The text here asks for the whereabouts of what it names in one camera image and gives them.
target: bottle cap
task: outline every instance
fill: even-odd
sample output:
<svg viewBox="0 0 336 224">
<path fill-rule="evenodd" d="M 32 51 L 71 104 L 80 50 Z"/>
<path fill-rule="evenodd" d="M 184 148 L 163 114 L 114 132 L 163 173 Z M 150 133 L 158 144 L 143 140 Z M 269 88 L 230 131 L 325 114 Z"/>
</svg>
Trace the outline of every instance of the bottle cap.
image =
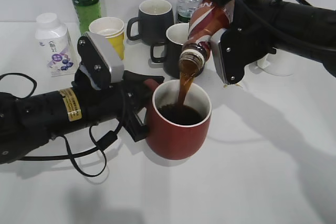
<svg viewBox="0 0 336 224">
<path fill-rule="evenodd" d="M 43 13 L 36 18 L 38 28 L 42 30 L 53 30 L 60 26 L 56 13 Z"/>
</svg>

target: brown liquid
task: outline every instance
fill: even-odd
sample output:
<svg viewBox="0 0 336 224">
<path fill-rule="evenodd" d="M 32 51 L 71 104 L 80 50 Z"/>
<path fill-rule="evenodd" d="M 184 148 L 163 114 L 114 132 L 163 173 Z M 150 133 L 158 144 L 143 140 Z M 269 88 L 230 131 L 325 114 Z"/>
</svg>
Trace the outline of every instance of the brown liquid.
<svg viewBox="0 0 336 224">
<path fill-rule="evenodd" d="M 182 107 L 185 96 L 191 84 L 194 81 L 195 76 L 198 73 L 198 67 L 190 60 L 184 60 L 180 65 L 180 92 L 178 93 L 177 105 Z"/>
<path fill-rule="evenodd" d="M 192 107 L 168 104 L 159 108 L 159 113 L 167 120 L 179 125 L 194 125 L 203 120 L 201 115 Z"/>
</svg>

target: paper cup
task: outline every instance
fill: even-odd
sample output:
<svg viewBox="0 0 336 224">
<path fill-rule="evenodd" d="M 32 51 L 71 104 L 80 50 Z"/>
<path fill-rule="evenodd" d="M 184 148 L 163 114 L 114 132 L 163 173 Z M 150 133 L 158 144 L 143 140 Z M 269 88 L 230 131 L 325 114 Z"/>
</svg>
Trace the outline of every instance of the paper cup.
<svg viewBox="0 0 336 224">
<path fill-rule="evenodd" d="M 121 60 L 124 59 L 124 22 L 115 17 L 98 18 L 91 22 L 89 31 L 103 35 L 111 43 Z"/>
</svg>

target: dark gray mug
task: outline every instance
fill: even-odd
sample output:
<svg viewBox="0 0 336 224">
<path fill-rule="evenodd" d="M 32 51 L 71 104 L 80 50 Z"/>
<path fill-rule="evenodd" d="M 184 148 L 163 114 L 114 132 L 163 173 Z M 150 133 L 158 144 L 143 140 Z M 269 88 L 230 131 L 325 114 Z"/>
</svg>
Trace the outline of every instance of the dark gray mug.
<svg viewBox="0 0 336 224">
<path fill-rule="evenodd" d="M 163 70 L 171 77 L 179 79 L 179 59 L 182 52 L 183 44 L 188 40 L 188 23 L 179 23 L 169 27 L 166 31 L 166 41 L 151 45 L 151 59 L 154 63 L 163 63 Z M 154 47 L 165 46 L 164 57 L 155 57 Z"/>
<path fill-rule="evenodd" d="M 131 36 L 132 25 L 138 22 L 139 34 Z M 139 6 L 138 17 L 131 18 L 126 34 L 129 40 L 142 39 L 147 45 L 165 42 L 166 30 L 174 25 L 172 5 L 166 0 L 146 0 Z"/>
</svg>

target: white mug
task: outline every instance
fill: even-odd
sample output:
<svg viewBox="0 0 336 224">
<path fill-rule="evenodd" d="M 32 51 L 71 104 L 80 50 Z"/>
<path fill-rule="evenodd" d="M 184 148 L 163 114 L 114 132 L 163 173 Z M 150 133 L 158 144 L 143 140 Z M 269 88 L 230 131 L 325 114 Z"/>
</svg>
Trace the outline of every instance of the white mug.
<svg viewBox="0 0 336 224">
<path fill-rule="evenodd" d="M 257 65 L 263 71 L 274 76 L 291 76 L 294 74 L 298 62 L 296 55 L 277 49 L 275 55 L 264 56 L 257 61 Z"/>
</svg>

